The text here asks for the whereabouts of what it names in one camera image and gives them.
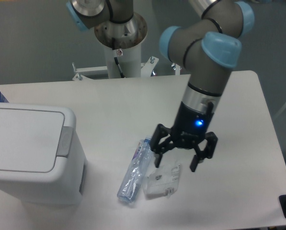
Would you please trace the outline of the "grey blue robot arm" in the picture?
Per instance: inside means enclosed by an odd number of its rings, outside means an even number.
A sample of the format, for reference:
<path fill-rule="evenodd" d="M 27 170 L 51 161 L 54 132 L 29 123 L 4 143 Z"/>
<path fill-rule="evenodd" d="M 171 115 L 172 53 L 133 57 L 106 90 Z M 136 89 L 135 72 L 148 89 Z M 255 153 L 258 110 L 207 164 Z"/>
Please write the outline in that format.
<path fill-rule="evenodd" d="M 171 26 L 159 40 L 161 54 L 189 71 L 190 78 L 173 126 L 157 125 L 150 147 L 156 167 L 163 154 L 174 148 L 194 149 L 190 169 L 195 171 L 204 159 L 213 157 L 217 137 L 208 127 L 237 65 L 239 38 L 252 29 L 255 19 L 243 1 L 193 0 L 190 4 L 201 20 L 188 28 Z M 131 0 L 69 0 L 66 7 L 80 30 L 94 29 L 98 41 L 108 47 L 110 78 L 140 75 L 140 64 L 122 59 L 147 33 Z"/>

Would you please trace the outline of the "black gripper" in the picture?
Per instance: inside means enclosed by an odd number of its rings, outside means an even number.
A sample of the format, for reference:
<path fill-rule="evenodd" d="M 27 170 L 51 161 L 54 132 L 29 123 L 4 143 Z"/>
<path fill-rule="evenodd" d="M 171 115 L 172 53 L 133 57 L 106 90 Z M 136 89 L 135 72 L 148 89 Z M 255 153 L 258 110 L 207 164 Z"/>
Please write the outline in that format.
<path fill-rule="evenodd" d="M 208 102 L 206 111 L 198 112 L 181 103 L 172 128 L 163 124 L 156 126 L 150 141 L 156 168 L 159 168 L 163 155 L 174 148 L 194 149 L 195 155 L 190 164 L 192 172 L 196 171 L 198 164 L 205 158 L 213 157 L 218 138 L 214 132 L 207 132 L 214 115 L 213 108 L 214 104 Z M 203 140 L 206 140 L 206 145 L 201 150 L 199 143 Z"/>

